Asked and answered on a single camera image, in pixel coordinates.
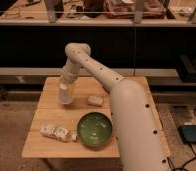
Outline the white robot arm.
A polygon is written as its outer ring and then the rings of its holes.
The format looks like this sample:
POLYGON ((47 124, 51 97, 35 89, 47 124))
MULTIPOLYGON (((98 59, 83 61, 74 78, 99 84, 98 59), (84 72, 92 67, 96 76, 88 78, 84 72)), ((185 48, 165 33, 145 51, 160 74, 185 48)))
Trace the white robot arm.
POLYGON ((110 94, 110 109, 123 171, 170 171, 143 86, 91 58, 88 44, 69 43, 65 54, 67 61, 62 68, 59 84, 60 102, 73 102, 71 85, 83 67, 110 94))

